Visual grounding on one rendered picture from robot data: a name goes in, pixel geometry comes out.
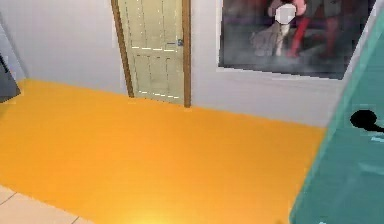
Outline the cream panelled room door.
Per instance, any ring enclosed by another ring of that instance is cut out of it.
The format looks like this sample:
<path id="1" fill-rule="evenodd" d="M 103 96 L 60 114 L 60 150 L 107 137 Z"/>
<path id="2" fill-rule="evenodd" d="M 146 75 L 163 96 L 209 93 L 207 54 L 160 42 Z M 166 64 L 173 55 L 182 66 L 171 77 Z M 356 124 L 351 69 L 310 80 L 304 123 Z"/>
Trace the cream panelled room door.
<path id="1" fill-rule="evenodd" d="M 128 95 L 190 107 L 191 0 L 110 1 Z"/>

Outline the teal room door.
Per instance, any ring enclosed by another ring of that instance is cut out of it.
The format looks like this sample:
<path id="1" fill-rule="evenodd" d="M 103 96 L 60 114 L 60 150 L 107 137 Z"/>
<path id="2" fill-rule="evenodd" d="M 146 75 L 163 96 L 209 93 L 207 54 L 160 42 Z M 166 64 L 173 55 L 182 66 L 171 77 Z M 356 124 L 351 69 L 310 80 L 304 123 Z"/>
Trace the teal room door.
<path id="1" fill-rule="evenodd" d="M 291 210 L 290 224 L 384 224 L 384 133 L 354 127 L 371 110 L 384 127 L 384 4 L 369 17 L 349 81 Z"/>

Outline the dark grey furniture piece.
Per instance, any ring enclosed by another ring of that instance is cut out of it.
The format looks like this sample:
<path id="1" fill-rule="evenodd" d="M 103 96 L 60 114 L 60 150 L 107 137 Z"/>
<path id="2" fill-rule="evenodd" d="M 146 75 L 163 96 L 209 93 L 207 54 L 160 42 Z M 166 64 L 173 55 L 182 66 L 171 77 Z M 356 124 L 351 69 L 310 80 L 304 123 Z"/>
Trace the dark grey furniture piece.
<path id="1" fill-rule="evenodd" d="M 4 103 L 21 93 L 3 56 L 0 54 L 0 103 Z"/>

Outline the dark framed wall picture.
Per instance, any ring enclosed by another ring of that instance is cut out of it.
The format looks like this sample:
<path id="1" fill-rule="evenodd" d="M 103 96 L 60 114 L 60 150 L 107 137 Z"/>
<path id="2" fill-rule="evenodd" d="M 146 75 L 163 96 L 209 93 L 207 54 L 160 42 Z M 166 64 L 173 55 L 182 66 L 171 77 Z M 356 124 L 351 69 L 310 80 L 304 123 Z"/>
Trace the dark framed wall picture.
<path id="1" fill-rule="evenodd" d="M 222 0 L 222 68 L 344 78 L 377 0 Z"/>

